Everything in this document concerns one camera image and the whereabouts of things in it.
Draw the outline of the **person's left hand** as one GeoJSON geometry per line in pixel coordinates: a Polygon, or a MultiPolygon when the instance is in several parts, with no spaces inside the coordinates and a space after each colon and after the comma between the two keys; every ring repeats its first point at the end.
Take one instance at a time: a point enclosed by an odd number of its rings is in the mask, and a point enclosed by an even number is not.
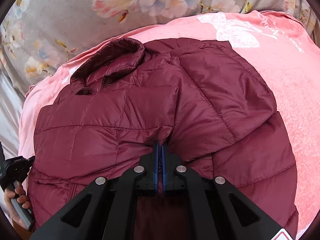
{"type": "Polygon", "coordinates": [[[18,211],[18,209],[20,207],[25,210],[30,209],[31,203],[26,191],[19,181],[17,182],[14,190],[5,189],[4,201],[9,210],[11,221],[23,229],[29,230],[30,225],[22,218],[22,211],[18,211]]]}

